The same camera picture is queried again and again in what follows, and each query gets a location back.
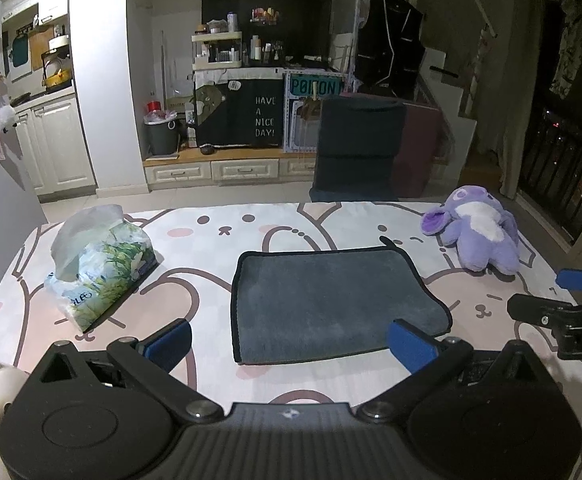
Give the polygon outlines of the purple and grey towel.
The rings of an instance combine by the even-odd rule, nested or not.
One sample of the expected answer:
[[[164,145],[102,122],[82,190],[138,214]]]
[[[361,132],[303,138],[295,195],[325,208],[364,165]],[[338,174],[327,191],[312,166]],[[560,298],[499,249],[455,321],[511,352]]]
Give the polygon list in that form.
[[[326,252],[244,252],[232,281],[234,362],[280,365],[383,350],[401,318],[428,336],[452,316],[388,238]]]

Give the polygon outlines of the purple plush toy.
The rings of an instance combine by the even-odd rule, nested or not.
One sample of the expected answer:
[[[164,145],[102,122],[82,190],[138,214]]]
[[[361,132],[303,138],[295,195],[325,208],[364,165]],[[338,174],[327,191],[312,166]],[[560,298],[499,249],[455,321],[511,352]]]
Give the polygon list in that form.
[[[486,188],[463,185],[420,222],[424,235],[455,246],[462,268],[474,273],[492,266],[510,276],[519,271],[519,230],[514,215]]]

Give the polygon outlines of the green floral tissue pack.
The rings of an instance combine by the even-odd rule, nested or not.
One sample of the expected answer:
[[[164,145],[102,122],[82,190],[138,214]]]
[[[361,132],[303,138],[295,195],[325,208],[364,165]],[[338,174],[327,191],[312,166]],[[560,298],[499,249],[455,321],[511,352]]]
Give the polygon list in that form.
[[[56,233],[50,252],[54,270],[44,288],[82,333],[156,266],[149,235],[126,220],[118,205],[78,211]]]

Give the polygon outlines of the white drawer platform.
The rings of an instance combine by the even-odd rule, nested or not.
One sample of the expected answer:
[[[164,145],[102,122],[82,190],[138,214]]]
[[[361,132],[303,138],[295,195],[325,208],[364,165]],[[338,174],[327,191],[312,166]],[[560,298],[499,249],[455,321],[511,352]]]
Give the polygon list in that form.
[[[285,153],[281,148],[228,148],[204,155],[183,148],[176,155],[143,162],[151,191],[210,185],[246,185],[311,181],[316,156]]]

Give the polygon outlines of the maroon folded mat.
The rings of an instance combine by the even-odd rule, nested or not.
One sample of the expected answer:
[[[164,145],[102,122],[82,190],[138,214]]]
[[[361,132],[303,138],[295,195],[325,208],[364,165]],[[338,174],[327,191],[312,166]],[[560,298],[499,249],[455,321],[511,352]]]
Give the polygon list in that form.
[[[443,112],[436,107],[404,101],[402,143],[394,158],[391,186],[398,198],[417,198],[430,180],[438,139],[445,133]]]

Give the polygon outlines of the grey trash bin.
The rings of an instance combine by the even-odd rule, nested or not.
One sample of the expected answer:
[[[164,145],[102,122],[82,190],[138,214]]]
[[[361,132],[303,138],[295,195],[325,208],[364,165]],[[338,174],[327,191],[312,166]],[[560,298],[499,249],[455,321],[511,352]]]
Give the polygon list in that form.
[[[179,151],[179,122],[174,110],[163,110],[160,102],[151,101],[146,104],[143,125],[151,156],[170,156]]]

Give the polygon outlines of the dark floor chair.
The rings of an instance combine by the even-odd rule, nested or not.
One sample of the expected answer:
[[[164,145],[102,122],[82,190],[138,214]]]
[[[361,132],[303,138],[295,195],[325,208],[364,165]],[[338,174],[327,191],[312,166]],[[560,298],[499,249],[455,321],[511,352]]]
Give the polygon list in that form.
[[[322,102],[310,200],[390,202],[407,109],[398,100],[351,94]]]

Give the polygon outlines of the white kitchen cabinet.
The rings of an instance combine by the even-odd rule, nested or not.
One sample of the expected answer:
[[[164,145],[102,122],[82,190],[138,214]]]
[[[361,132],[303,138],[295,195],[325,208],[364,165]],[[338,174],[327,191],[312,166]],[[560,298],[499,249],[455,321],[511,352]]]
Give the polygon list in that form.
[[[75,93],[46,96],[16,109],[16,134],[38,196],[94,188]]]

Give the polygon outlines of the black cabinet curtain with text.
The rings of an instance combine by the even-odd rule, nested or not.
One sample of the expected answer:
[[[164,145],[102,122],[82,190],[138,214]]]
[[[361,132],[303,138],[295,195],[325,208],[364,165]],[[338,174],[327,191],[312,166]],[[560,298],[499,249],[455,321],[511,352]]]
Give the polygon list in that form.
[[[199,146],[280,148],[283,142],[282,79],[233,79],[195,89],[195,135]]]

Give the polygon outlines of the teal poison sign rack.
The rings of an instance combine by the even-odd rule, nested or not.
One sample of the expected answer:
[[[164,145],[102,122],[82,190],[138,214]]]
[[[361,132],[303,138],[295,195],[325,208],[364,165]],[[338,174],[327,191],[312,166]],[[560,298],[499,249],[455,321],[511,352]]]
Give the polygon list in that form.
[[[318,144],[322,101],[338,96],[345,76],[327,70],[286,70],[284,75],[285,153],[315,153]]]

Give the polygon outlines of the cream countertop shelf rack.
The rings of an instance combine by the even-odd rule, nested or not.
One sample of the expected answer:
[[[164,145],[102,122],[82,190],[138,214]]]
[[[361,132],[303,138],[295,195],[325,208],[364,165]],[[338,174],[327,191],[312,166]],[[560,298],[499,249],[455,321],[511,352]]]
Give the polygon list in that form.
[[[231,70],[242,66],[242,32],[195,34],[192,41],[192,68]]]

